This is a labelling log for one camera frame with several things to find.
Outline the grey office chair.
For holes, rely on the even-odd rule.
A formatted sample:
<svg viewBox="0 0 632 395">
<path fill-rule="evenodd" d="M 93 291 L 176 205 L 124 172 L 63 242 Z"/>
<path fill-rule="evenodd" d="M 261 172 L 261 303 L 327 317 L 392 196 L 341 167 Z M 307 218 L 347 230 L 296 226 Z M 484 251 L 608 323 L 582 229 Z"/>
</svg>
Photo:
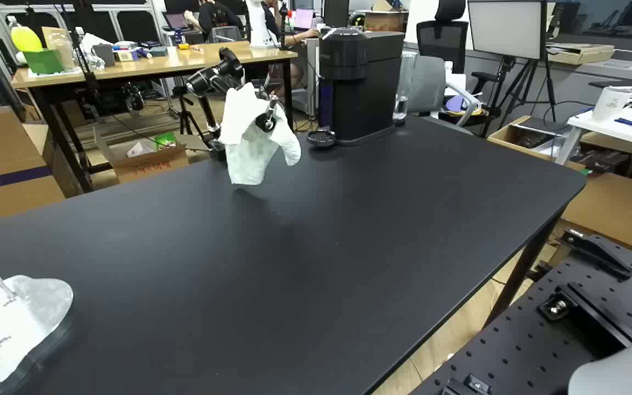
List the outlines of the grey office chair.
<svg viewBox="0 0 632 395">
<path fill-rule="evenodd" d="M 447 69 L 441 57 L 406 52 L 401 57 L 392 118 L 406 123 L 413 116 L 439 123 L 446 108 L 446 93 L 452 90 L 465 103 L 453 127 L 461 130 L 481 102 L 465 89 L 447 79 Z"/>
</svg>

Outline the black coffee machine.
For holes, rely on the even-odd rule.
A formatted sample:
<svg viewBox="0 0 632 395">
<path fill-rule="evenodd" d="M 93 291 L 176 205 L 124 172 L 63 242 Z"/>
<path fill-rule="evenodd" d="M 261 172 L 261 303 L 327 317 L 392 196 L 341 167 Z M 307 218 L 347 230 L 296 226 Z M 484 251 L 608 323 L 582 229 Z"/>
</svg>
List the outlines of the black coffee machine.
<svg viewBox="0 0 632 395">
<path fill-rule="evenodd" d="M 337 141 L 357 141 L 392 123 L 404 35 L 332 29 L 319 37 L 318 122 Z"/>
</svg>

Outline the white projector screen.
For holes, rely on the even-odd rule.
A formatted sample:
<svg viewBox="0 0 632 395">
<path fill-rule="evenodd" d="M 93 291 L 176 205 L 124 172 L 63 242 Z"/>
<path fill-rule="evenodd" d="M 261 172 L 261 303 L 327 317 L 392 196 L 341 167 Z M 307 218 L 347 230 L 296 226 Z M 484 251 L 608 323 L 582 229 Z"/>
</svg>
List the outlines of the white projector screen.
<svg viewBox="0 0 632 395">
<path fill-rule="evenodd" d="M 468 0 L 472 46 L 479 52 L 541 59 L 552 0 Z"/>
</svg>

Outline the black tripod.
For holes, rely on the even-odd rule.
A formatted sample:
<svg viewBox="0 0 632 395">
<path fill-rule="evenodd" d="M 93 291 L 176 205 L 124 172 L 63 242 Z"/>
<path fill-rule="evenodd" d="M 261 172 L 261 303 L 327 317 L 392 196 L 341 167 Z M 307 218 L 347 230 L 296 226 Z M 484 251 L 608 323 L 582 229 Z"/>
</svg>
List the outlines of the black tripod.
<svg viewBox="0 0 632 395">
<path fill-rule="evenodd" d="M 186 89 L 176 89 L 172 97 L 180 103 L 180 112 L 177 112 L 180 134 L 182 136 L 197 136 L 203 144 L 203 147 L 210 147 L 210 141 L 205 139 L 205 134 L 197 126 L 196 116 L 189 112 L 192 102 L 186 97 Z"/>
</svg>

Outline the black round lid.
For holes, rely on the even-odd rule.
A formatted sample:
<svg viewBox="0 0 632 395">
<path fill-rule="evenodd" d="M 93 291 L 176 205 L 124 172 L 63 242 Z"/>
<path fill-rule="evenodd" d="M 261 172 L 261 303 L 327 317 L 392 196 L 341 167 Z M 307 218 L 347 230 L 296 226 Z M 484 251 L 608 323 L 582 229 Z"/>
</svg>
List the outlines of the black round lid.
<svg viewBox="0 0 632 395">
<path fill-rule="evenodd" d="M 328 130 L 324 133 L 316 130 L 307 134 L 307 144 L 312 150 L 332 150 L 337 144 L 337 139 Z"/>
</svg>

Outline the black perforated mounting board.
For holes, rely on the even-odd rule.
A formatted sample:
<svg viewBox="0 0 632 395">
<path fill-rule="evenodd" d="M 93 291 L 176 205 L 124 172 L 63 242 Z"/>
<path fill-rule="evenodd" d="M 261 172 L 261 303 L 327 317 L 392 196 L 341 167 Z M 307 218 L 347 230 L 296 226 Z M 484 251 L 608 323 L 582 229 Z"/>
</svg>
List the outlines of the black perforated mounting board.
<svg viewBox="0 0 632 395">
<path fill-rule="evenodd" d="M 570 395 L 582 365 L 632 349 L 632 249 L 569 230 L 541 275 L 414 395 Z"/>
</svg>

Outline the white cloth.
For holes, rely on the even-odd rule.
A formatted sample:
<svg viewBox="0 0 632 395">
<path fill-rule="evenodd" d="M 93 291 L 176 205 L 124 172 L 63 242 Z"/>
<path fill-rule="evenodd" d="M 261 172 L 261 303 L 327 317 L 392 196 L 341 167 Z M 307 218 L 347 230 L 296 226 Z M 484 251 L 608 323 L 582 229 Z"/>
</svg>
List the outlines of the white cloth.
<svg viewBox="0 0 632 395">
<path fill-rule="evenodd" d="M 277 152 L 288 167 L 298 164 L 302 157 L 282 106 L 261 99 L 255 85 L 225 93 L 219 144 L 235 187 L 259 187 Z"/>
</svg>

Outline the wooden work table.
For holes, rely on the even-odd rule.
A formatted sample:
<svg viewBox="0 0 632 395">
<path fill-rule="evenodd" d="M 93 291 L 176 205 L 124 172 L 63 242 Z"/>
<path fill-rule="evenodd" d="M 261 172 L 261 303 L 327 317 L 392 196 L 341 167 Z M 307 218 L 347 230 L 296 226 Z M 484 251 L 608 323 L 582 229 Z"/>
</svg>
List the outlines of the wooden work table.
<svg viewBox="0 0 632 395">
<path fill-rule="evenodd" d="M 224 51 L 231 51 L 243 67 L 277 63 L 282 70 L 285 89 L 291 89 L 290 62 L 296 59 L 296 52 L 288 48 L 257 48 L 250 42 L 197 45 L 190 46 L 189 51 L 171 48 L 164 57 L 120 62 L 109 69 L 96 69 L 92 77 L 96 89 L 109 89 L 114 84 L 135 79 L 190 76 L 217 67 L 221 62 L 219 52 Z M 89 192 L 92 167 L 76 141 L 76 133 L 69 127 L 67 116 L 62 108 L 62 103 L 67 102 L 76 89 L 87 85 L 87 77 L 80 70 L 35 76 L 29 69 L 18 69 L 11 77 L 11 85 L 18 93 L 29 93 L 33 97 L 39 114 L 50 127 L 52 141 L 62 150 L 73 172 L 73 181 L 80 192 Z"/>
</svg>

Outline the large cardboard box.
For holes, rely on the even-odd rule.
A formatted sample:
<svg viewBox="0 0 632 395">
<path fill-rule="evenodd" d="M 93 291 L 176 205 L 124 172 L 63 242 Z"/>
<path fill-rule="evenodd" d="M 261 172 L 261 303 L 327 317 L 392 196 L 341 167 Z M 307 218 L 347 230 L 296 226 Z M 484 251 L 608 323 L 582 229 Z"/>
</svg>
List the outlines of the large cardboard box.
<svg viewBox="0 0 632 395">
<path fill-rule="evenodd" d="M 52 170 L 43 163 L 11 108 L 0 108 L 0 218 L 63 203 Z"/>
</svg>

